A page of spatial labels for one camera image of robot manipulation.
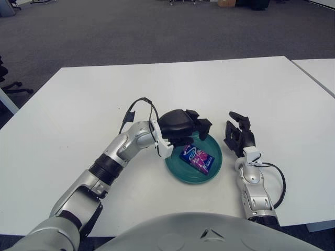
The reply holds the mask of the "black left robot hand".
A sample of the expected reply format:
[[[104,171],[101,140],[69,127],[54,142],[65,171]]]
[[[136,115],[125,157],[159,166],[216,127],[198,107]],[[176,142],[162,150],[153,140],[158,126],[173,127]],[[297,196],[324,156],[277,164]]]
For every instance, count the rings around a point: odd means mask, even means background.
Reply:
[[[160,117],[158,125],[163,139],[178,147],[193,144],[194,132],[198,132],[200,140],[204,141],[212,123],[208,119],[200,119],[195,110],[175,109]]]

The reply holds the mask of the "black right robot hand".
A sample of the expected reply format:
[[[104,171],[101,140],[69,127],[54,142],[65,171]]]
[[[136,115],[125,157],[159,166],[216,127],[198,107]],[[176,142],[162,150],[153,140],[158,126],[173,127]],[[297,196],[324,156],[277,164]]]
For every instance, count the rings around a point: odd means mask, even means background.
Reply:
[[[250,120],[233,111],[229,112],[229,116],[239,124],[239,127],[235,127],[232,122],[227,120],[224,142],[231,151],[235,152],[237,157],[244,157],[243,149],[245,147],[256,146],[254,134],[250,130]]]

